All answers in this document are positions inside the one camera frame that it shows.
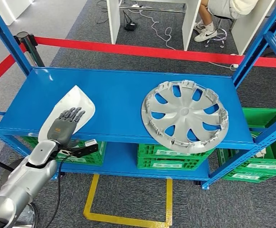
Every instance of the blue shelving unit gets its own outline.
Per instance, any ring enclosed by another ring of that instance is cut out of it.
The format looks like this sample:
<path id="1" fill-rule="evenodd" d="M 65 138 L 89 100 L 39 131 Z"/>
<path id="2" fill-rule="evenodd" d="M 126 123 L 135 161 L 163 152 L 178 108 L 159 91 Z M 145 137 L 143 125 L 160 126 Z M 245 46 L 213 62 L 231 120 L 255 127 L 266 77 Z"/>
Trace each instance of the blue shelving unit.
<path id="1" fill-rule="evenodd" d="M 275 34 L 276 8 L 232 77 L 32 67 L 0 17 L 0 38 L 27 76 L 8 111 L 0 112 L 3 115 L 0 139 L 21 155 L 30 154 L 30 150 L 14 136 L 37 136 L 55 103 L 78 85 L 95 103 L 96 112 L 74 137 L 107 141 L 107 152 L 101 167 L 66 163 L 62 171 L 199 180 L 203 189 L 208 189 L 210 184 L 276 140 L 276 123 L 253 140 L 236 91 L 267 45 L 276 52 Z M 141 118 L 141 106 L 145 95 L 163 81 L 184 79 L 215 91 L 228 111 L 230 122 L 227 136 L 218 147 L 243 151 L 213 173 L 209 172 L 208 160 L 195 171 L 137 169 L 136 143 L 157 143 Z"/>

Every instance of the shelf board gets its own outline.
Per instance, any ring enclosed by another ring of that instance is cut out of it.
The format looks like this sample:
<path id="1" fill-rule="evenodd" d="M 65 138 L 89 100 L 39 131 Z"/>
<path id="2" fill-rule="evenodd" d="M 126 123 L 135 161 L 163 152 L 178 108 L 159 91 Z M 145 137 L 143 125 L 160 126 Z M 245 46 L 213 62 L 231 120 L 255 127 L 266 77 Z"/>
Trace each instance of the shelf board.
<path id="1" fill-rule="evenodd" d="M 134 143 L 108 142 L 102 166 L 64 163 L 63 164 L 61 171 L 197 181 L 206 181 L 209 179 L 209 163 L 207 159 L 195 171 L 138 169 L 137 146 L 137 144 Z"/>
<path id="2" fill-rule="evenodd" d="M 184 79 L 212 89 L 228 112 L 229 129 L 220 148 L 254 146 L 230 77 L 116 70 L 33 68 L 0 122 L 0 133 L 37 136 L 57 102 L 77 85 L 95 103 L 95 113 L 74 137 L 157 143 L 142 123 L 144 98 L 160 83 Z"/>

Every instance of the white plastic scoop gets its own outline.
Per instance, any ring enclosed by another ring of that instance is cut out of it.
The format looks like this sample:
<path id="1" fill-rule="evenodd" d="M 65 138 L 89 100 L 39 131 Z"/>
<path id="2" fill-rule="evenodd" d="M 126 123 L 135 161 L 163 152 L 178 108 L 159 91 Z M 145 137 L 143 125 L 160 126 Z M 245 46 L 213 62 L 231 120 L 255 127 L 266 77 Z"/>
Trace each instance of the white plastic scoop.
<path id="1" fill-rule="evenodd" d="M 60 116 L 60 114 L 64 110 L 68 110 L 72 107 L 82 107 L 82 110 L 85 111 L 85 113 L 82 115 L 77 123 L 73 134 L 90 120 L 95 111 L 95 104 L 91 99 L 89 99 L 89 97 L 88 97 L 77 85 L 75 85 L 73 88 L 58 102 L 51 112 L 51 114 L 44 122 L 39 133 L 39 142 L 47 140 L 47 133 L 52 123 Z"/>

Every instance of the stool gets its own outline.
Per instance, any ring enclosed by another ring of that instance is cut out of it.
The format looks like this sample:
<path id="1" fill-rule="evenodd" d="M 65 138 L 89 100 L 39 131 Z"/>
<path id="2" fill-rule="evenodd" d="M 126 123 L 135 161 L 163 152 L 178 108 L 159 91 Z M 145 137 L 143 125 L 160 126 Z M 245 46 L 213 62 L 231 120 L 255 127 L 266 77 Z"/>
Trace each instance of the stool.
<path id="1" fill-rule="evenodd" d="M 217 22 L 217 25 L 216 25 L 216 30 L 218 31 L 218 35 L 215 36 L 215 38 L 210 38 L 208 41 L 206 41 L 206 43 L 205 44 L 205 47 L 206 47 L 206 48 L 209 47 L 209 41 L 214 40 L 214 41 L 222 41 L 222 44 L 220 47 L 224 48 L 225 40 L 227 39 L 227 32 L 225 29 L 221 28 L 221 24 L 223 19 L 229 19 L 229 20 L 231 20 L 231 19 L 226 18 L 226 17 L 216 16 L 216 15 L 215 15 L 215 16 L 218 18 L 218 21 Z"/>

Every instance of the green plastic crate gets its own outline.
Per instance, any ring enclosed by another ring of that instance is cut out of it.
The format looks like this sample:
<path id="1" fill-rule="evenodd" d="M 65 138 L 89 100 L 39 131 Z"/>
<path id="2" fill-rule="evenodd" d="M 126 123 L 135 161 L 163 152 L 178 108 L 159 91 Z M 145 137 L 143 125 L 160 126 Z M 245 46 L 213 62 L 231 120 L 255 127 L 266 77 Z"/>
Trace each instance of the green plastic crate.
<path id="1" fill-rule="evenodd" d="M 243 111 L 250 128 L 268 128 L 276 121 L 276 109 L 268 108 L 243 108 Z M 252 132 L 254 135 L 259 135 L 259 132 Z M 240 152 L 239 150 L 231 149 L 218 149 L 218 163 L 225 163 L 234 155 Z M 261 175 L 259 180 L 246 180 L 248 182 L 259 183 L 267 180 L 276 175 L 276 141 L 266 148 L 266 154 L 264 158 L 249 158 L 247 161 L 237 167 L 236 169 L 225 175 L 224 179 L 238 180 L 233 176 L 237 172 L 249 173 L 250 175 Z"/>
<path id="2" fill-rule="evenodd" d="M 24 136 L 22 138 L 24 140 L 27 141 L 27 143 L 29 143 L 30 145 L 31 145 L 33 148 L 35 148 L 38 143 L 37 138 L 36 138 L 36 137 Z M 76 158 L 76 157 L 70 156 L 64 162 L 89 164 L 89 165 L 102 165 L 104 155 L 105 155 L 105 149 L 107 146 L 107 142 L 98 142 L 98 143 L 99 145 L 99 150 L 97 152 L 82 156 L 81 158 Z M 79 141 L 78 144 L 78 147 L 83 147 L 83 146 L 85 146 L 85 141 Z M 61 161 L 67 155 L 69 155 L 67 152 L 59 152 L 57 155 L 56 160 Z"/>
<path id="3" fill-rule="evenodd" d="M 229 181 L 246 181 L 251 183 L 259 183 L 264 180 L 268 180 L 271 177 L 276 176 L 274 173 L 268 172 L 249 172 L 246 170 L 234 169 L 223 177 L 225 180 Z"/>
<path id="4" fill-rule="evenodd" d="M 218 149 L 219 166 L 225 163 L 238 152 L 239 150 Z M 276 159 L 274 159 L 271 148 L 268 146 L 266 148 L 266 154 L 264 158 L 250 158 L 238 166 L 237 169 L 243 168 L 247 171 L 249 170 L 250 172 L 266 171 L 276 173 Z"/>
<path id="5" fill-rule="evenodd" d="M 172 151 L 166 147 L 162 145 L 153 145 L 153 144 L 143 144 L 141 143 L 138 147 L 138 152 L 141 154 L 141 156 L 147 156 L 147 155 L 155 155 L 156 157 L 166 157 L 166 156 L 184 156 L 184 157 L 190 157 L 190 158 L 202 158 L 206 157 L 207 158 L 210 155 L 213 150 L 209 150 L 203 153 L 182 153 L 182 152 L 176 152 Z"/>
<path id="6" fill-rule="evenodd" d="M 137 166 L 139 169 L 196 170 L 214 149 L 199 154 L 183 154 L 161 145 L 139 144 Z"/>
<path id="7" fill-rule="evenodd" d="M 89 165 L 103 165 L 103 161 L 105 155 L 105 149 L 107 147 L 107 142 L 98 142 L 99 146 L 99 150 L 97 152 L 94 152 L 92 154 L 82 156 L 81 158 L 76 158 L 73 156 L 70 156 L 65 160 L 67 163 L 77 163 L 77 164 L 89 164 Z M 66 151 L 61 151 L 58 153 L 56 160 L 62 161 L 66 156 L 68 156 L 69 153 Z"/>

